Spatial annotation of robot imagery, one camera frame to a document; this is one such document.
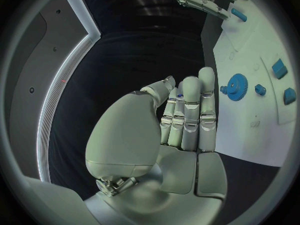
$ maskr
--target gray wall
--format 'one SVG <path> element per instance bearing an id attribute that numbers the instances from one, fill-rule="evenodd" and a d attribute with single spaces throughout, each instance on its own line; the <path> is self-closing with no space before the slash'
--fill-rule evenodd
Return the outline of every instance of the gray wall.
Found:
<path id="1" fill-rule="evenodd" d="M 39 178 L 37 131 L 47 91 L 67 56 L 88 34 L 67 0 L 50 1 L 39 18 L 29 26 L 14 55 L 15 70 L 10 71 L 12 80 L 6 89 L 11 148 L 23 174 L 32 178 Z"/>

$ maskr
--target blue object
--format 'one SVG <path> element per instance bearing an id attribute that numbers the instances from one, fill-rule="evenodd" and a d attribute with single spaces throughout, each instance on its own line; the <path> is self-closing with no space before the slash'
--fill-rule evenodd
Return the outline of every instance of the blue object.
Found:
<path id="1" fill-rule="evenodd" d="M 243 13 L 241 13 L 239 10 L 236 10 L 235 8 L 231 9 L 231 13 L 233 15 L 236 15 L 238 18 L 240 18 L 242 21 L 247 21 L 247 16 L 245 16 Z"/>
<path id="2" fill-rule="evenodd" d="M 295 102 L 296 101 L 296 92 L 295 92 L 295 90 L 290 88 L 290 87 L 287 90 L 285 90 L 283 100 L 284 100 L 285 105 L 289 105 L 292 102 Z"/>
<path id="3" fill-rule="evenodd" d="M 267 92 L 267 90 L 260 84 L 257 84 L 255 86 L 255 92 L 261 96 L 264 96 Z"/>
<path id="4" fill-rule="evenodd" d="M 220 87 L 220 92 L 222 93 L 222 94 L 227 94 L 227 86 L 221 86 Z"/>
<path id="5" fill-rule="evenodd" d="M 239 101 L 245 97 L 248 90 L 248 80 L 247 78 L 237 73 L 228 82 L 227 85 L 227 96 L 232 101 Z"/>
<path id="6" fill-rule="evenodd" d="M 278 79 L 282 79 L 287 73 L 288 73 L 288 69 L 287 67 L 284 65 L 283 61 L 281 59 L 279 59 L 273 66 L 272 69 L 275 73 L 275 76 Z"/>

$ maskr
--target blue knob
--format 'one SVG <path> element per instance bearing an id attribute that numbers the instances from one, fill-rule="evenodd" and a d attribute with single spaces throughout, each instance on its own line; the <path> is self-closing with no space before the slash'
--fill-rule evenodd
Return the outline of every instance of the blue knob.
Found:
<path id="1" fill-rule="evenodd" d="M 295 92 L 295 90 L 290 88 L 290 87 L 288 89 L 286 89 L 284 91 L 283 100 L 284 100 L 285 105 L 289 105 L 292 102 L 295 102 L 296 101 L 296 92 Z"/>
<path id="2" fill-rule="evenodd" d="M 255 92 L 261 96 L 264 96 L 267 92 L 267 90 L 260 84 L 257 84 L 255 86 Z"/>
<path id="3" fill-rule="evenodd" d="M 245 97 L 248 90 L 248 80 L 247 78 L 237 73 L 235 74 L 227 84 L 227 96 L 232 101 L 239 101 Z"/>
<path id="4" fill-rule="evenodd" d="M 247 21 L 247 16 L 245 16 L 243 13 L 241 13 L 239 10 L 236 10 L 235 8 L 231 9 L 231 13 L 233 15 L 236 15 L 238 18 L 240 18 L 242 21 Z"/>
<path id="5" fill-rule="evenodd" d="M 275 76 L 278 79 L 282 79 L 287 73 L 288 73 L 288 69 L 287 67 L 284 65 L 283 61 L 281 59 L 279 59 L 273 66 L 272 69 L 275 73 Z"/>
<path id="6" fill-rule="evenodd" d="M 222 94 L 227 94 L 227 86 L 221 86 L 220 87 L 220 92 L 222 93 Z"/>

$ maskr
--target dark background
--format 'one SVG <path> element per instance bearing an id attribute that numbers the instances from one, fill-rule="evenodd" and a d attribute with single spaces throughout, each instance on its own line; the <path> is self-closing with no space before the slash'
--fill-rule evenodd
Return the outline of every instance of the dark background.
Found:
<path id="1" fill-rule="evenodd" d="M 182 81 L 186 76 L 196 75 L 204 66 L 200 35 L 206 17 L 204 12 L 181 7 L 174 0 L 85 1 L 95 20 L 98 21 L 103 38 L 78 66 L 61 97 L 54 117 L 56 121 L 59 118 L 61 124 L 58 122 L 52 127 L 50 146 L 53 149 L 49 151 L 54 161 L 50 167 L 53 183 L 70 188 L 74 186 L 74 190 L 83 199 L 94 194 L 98 189 L 95 180 L 80 162 L 83 147 L 76 147 L 74 144 L 86 144 L 85 139 L 89 137 L 101 114 L 116 99 L 128 92 L 139 90 L 144 85 L 168 75 L 174 75 L 177 82 Z M 299 16 L 298 0 L 279 1 L 286 10 L 294 11 Z M 22 0 L 0 0 L 3 20 L 7 19 L 21 2 Z M 299 26 L 297 16 L 292 19 Z M 106 79 L 99 79 L 99 74 Z M 75 104 L 76 101 L 81 100 L 87 102 L 84 104 L 78 102 L 73 107 L 68 105 L 68 101 Z M 162 110 L 158 111 L 158 117 L 161 117 L 161 113 Z M 70 120 L 72 117 L 77 117 L 77 121 L 84 122 L 76 123 L 76 119 Z M 68 130 L 62 135 L 58 131 L 64 129 L 64 126 L 68 126 Z M 76 142 L 72 140 L 75 133 L 81 134 L 81 140 Z M 72 157 L 66 159 L 64 156 L 68 156 L 70 146 L 74 151 Z M 231 212 L 230 216 L 238 216 L 265 191 L 276 170 L 273 167 L 245 163 L 222 154 L 221 158 L 228 176 L 228 194 L 235 194 L 228 195 L 227 204 L 234 204 L 234 202 L 236 204 L 236 214 Z M 239 166 L 236 165 L 234 169 L 231 166 L 233 163 L 239 163 Z M 70 174 L 67 169 L 63 170 L 60 166 L 67 168 L 76 166 L 79 169 L 76 174 Z M 68 182 L 75 177 L 76 181 Z M 261 183 L 258 185 L 251 178 L 259 178 Z M 1 220 L 4 224 L 30 222 L 30 218 L 14 200 L 4 181 L 0 182 Z M 255 193 L 246 194 L 246 202 L 239 200 L 240 203 L 236 203 L 239 193 L 253 191 L 254 186 L 257 185 L 258 190 Z M 291 195 L 280 205 L 279 212 L 271 216 L 272 221 L 276 221 L 277 224 L 299 224 L 295 219 L 299 209 L 299 196 L 295 195 L 297 185 L 291 190 Z M 226 209 L 227 207 L 223 209 L 223 214 L 220 214 L 218 224 L 227 224 L 229 216 Z"/>

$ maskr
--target white panel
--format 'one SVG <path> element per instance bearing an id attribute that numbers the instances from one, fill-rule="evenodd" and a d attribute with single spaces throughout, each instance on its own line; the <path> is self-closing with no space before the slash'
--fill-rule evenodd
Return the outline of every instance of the white panel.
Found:
<path id="1" fill-rule="evenodd" d="M 229 79 L 237 73 L 248 80 L 247 94 L 240 101 L 232 101 L 219 92 L 216 152 L 280 167 L 294 134 L 295 121 L 291 118 L 297 116 L 297 101 L 284 105 L 283 98 L 285 89 L 296 89 L 292 66 L 284 45 L 260 10 L 250 0 L 238 0 L 234 7 L 248 16 L 248 20 L 240 25 L 251 23 L 252 19 L 257 25 L 245 40 L 238 30 L 223 31 L 213 49 L 219 86 L 227 86 Z M 288 75 L 275 80 L 272 63 L 279 57 L 287 67 Z M 257 84 L 266 88 L 265 96 L 255 92 Z"/>

